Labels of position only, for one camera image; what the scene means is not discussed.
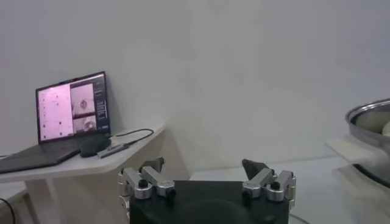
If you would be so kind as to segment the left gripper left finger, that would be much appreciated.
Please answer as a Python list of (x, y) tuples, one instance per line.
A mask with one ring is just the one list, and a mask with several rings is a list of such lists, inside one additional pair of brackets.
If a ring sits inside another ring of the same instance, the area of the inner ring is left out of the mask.
[(145, 161), (138, 170), (131, 167), (121, 169), (118, 174), (120, 196), (148, 200), (155, 192), (158, 196), (168, 200), (174, 198), (176, 196), (175, 182), (161, 174), (164, 163), (164, 158), (159, 157)]

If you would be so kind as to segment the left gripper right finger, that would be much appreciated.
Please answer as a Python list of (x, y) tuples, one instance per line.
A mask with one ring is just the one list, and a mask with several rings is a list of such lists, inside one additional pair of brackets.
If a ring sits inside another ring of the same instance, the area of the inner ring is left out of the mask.
[(296, 176), (283, 170), (279, 174), (265, 163), (243, 159), (241, 164), (246, 172), (247, 181), (243, 182), (242, 196), (245, 203), (262, 195), (273, 202), (288, 200), (296, 202)]

